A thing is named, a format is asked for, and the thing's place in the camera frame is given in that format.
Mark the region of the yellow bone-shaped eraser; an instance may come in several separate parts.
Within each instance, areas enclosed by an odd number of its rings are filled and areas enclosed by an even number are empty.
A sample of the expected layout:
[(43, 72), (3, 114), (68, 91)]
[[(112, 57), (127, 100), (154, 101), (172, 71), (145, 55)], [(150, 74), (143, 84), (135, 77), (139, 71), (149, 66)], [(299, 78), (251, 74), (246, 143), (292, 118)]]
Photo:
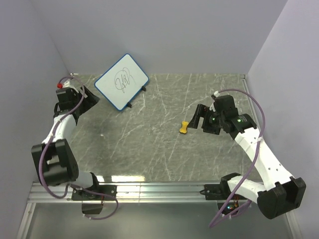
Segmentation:
[(180, 127), (180, 129), (179, 129), (179, 133), (186, 134), (186, 133), (187, 133), (188, 124), (189, 124), (189, 122), (187, 122), (187, 121), (182, 121), (182, 122), (181, 122), (181, 127)]

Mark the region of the blue framed whiteboard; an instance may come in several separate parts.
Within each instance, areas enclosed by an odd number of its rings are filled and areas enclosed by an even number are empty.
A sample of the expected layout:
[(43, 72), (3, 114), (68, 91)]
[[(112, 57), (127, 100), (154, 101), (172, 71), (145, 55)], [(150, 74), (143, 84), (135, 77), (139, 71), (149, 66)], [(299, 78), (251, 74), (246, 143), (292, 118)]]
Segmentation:
[(113, 107), (122, 111), (149, 80), (135, 59), (125, 54), (95, 81), (94, 86)]

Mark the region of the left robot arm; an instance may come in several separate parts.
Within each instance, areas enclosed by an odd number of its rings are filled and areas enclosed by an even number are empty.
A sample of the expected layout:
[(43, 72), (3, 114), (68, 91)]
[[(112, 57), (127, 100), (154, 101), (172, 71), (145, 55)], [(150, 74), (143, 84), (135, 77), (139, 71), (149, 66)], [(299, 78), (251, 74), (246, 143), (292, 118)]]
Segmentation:
[(78, 124), (80, 116), (99, 102), (99, 98), (85, 86), (76, 90), (71, 86), (58, 84), (58, 102), (54, 107), (53, 126), (42, 143), (31, 148), (31, 155), (41, 185), (54, 198), (50, 187), (65, 185), (66, 188), (83, 190), (89, 200), (96, 200), (101, 194), (96, 175), (79, 170), (77, 161), (69, 145), (69, 138)]

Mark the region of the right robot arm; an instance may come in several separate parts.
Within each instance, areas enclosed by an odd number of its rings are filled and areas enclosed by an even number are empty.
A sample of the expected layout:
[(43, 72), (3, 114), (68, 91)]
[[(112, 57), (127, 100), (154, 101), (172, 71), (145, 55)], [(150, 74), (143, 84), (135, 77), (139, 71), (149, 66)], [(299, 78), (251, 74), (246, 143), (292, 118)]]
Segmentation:
[(249, 114), (239, 114), (234, 103), (215, 101), (213, 106), (212, 110), (209, 106), (197, 105), (188, 128), (198, 128), (203, 118), (203, 132), (218, 135), (221, 130), (225, 131), (247, 154), (262, 179), (262, 183), (257, 183), (239, 173), (225, 175), (217, 195), (227, 201), (238, 195), (249, 203), (254, 202), (267, 219), (297, 209), (306, 190), (304, 180), (295, 178), (276, 158)]

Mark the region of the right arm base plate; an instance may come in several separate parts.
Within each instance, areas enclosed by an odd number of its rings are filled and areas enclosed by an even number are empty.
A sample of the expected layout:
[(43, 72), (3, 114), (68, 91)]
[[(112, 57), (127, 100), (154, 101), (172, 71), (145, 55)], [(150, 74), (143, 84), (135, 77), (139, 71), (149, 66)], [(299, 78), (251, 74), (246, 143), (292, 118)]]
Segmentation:
[(206, 200), (226, 200), (231, 194), (229, 189), (224, 189), (220, 184), (204, 184), (203, 189), (199, 191)]

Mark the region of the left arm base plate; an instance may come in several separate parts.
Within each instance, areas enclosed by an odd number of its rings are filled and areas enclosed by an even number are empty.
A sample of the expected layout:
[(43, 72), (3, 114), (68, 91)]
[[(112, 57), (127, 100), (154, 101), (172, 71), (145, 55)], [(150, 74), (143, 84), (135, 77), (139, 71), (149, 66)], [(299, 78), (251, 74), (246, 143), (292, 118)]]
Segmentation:
[(75, 189), (72, 193), (72, 201), (113, 201), (116, 198), (116, 185), (100, 185), (96, 191)]

